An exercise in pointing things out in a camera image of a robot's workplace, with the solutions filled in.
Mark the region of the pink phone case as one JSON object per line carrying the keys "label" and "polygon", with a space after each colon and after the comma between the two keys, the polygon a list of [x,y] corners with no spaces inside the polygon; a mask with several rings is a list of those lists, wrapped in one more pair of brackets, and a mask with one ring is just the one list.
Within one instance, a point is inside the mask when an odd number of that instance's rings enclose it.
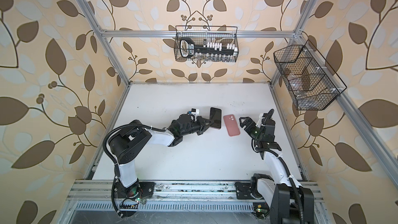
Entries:
{"label": "pink phone case", "polygon": [[233,114],[223,116],[223,121],[230,137],[240,135],[240,129],[237,124],[236,117]]}

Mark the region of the phone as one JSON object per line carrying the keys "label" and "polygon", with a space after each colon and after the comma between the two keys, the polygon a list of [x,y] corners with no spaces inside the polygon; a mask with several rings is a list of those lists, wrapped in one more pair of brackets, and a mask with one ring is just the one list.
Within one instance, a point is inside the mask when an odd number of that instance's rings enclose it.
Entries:
{"label": "phone", "polygon": [[220,130],[222,126],[222,110],[219,108],[211,107],[209,118],[212,121],[210,127]]}

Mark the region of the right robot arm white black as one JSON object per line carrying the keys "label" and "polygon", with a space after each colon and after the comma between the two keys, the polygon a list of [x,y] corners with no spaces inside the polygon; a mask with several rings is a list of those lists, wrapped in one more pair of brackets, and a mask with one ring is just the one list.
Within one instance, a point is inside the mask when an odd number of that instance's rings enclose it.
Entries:
{"label": "right robot arm white black", "polygon": [[261,114],[258,122],[250,117],[240,117],[239,125],[251,138],[251,148],[258,153],[269,168],[270,175],[255,173],[248,189],[236,189],[237,197],[247,194],[264,200],[253,215],[269,219],[272,224],[313,224],[315,222],[315,197],[304,188],[290,172],[283,159],[282,148],[275,141],[274,110]]}

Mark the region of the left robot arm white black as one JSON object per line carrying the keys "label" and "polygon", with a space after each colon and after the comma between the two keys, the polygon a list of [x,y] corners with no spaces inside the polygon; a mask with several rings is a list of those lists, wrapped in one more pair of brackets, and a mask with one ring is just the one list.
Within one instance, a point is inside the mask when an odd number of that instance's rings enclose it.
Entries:
{"label": "left robot arm white black", "polygon": [[174,147],[181,143],[186,135],[202,135],[213,123],[214,120],[195,115],[193,112],[180,115],[168,128],[163,129],[134,120],[110,131],[104,138],[102,147],[114,164],[116,182],[124,190],[135,190],[139,187],[135,158],[146,145]]}

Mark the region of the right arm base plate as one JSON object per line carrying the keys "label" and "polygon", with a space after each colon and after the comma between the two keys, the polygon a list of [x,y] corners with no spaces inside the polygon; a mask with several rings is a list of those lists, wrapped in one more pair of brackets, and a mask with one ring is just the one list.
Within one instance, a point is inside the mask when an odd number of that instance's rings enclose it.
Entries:
{"label": "right arm base plate", "polygon": [[254,183],[235,183],[236,197],[239,200],[264,200],[272,199],[272,191],[266,181],[258,180]]}

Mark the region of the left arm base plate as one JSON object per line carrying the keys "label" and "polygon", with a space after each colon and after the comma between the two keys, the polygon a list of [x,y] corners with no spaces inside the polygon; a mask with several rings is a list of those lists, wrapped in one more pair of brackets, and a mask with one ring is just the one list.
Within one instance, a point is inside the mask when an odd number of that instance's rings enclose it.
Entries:
{"label": "left arm base plate", "polygon": [[151,197],[154,193],[154,182],[140,182],[137,180],[132,185],[125,187],[121,181],[113,183],[112,198],[116,199],[136,199]]}

